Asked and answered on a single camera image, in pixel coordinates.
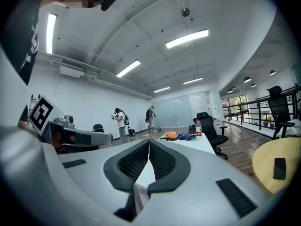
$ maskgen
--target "black phone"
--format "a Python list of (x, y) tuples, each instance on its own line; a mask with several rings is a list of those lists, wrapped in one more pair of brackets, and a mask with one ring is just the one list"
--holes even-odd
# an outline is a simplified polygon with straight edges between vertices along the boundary
[(275, 158), (274, 179), (284, 180), (286, 177), (285, 158)]

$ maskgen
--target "backpack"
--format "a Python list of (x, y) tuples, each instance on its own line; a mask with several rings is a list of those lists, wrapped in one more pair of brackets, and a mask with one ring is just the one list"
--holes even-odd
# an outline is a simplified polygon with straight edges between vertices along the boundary
[(128, 121), (128, 116), (127, 115), (124, 115), (124, 124), (126, 125), (126, 126), (129, 126), (129, 121)]
[(127, 128), (128, 129), (128, 133), (130, 136), (135, 136), (136, 135), (136, 132), (134, 129), (131, 129), (130, 127)]
[(176, 141), (178, 139), (178, 135), (175, 131), (168, 131), (165, 133), (163, 138), (160, 138), (160, 140), (166, 140), (166, 141)]
[(145, 117), (145, 122), (148, 123), (150, 121), (150, 110), (148, 109), (146, 111), (146, 117)]
[(196, 134), (196, 132), (197, 132), (196, 125), (189, 126), (188, 129), (189, 134)]

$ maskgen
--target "black chair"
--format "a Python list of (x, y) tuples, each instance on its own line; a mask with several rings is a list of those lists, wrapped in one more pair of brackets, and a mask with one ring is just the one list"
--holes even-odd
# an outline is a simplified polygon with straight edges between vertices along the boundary
[(224, 136), (224, 129), (227, 128), (227, 126), (221, 126), (220, 128), (222, 129), (222, 135), (217, 135), (213, 125), (212, 117), (208, 115), (207, 112), (198, 113), (197, 118), (193, 119), (193, 122), (195, 124), (197, 123), (197, 119), (200, 120), (202, 125), (202, 133), (206, 135), (214, 152), (217, 155), (224, 156), (225, 160), (227, 160), (228, 159), (227, 155), (221, 153), (221, 149), (218, 147), (218, 145), (225, 143), (229, 139), (228, 137)]
[(96, 124), (93, 126), (93, 131), (95, 132), (104, 132), (103, 131), (103, 126), (101, 124)]
[(269, 91), (270, 96), (270, 99), (268, 100), (269, 107), (275, 121), (275, 132), (273, 135), (273, 140), (275, 140), (277, 139), (277, 133), (281, 130), (282, 127), (283, 130), (281, 137), (285, 137), (286, 128), (293, 127), (295, 123), (288, 122), (291, 120), (291, 117), (287, 105), (286, 96), (281, 94), (281, 87), (276, 85), (267, 90)]

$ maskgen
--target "water bottle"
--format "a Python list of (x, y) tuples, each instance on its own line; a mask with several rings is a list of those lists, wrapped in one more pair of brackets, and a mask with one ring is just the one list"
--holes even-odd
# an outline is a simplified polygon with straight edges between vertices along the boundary
[(199, 121), (199, 119), (197, 119), (196, 131), (197, 131), (197, 137), (201, 137), (202, 136), (202, 125), (201, 125), (201, 122)]

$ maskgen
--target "round yellow table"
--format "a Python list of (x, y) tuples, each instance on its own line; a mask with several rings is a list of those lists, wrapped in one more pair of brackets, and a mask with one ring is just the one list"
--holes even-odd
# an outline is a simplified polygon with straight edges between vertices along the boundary
[[(260, 146), (252, 160), (253, 172), (261, 185), (271, 194), (287, 187), (298, 167), (301, 138), (289, 137), (269, 141)], [(285, 180), (274, 179), (275, 158), (285, 158)]]

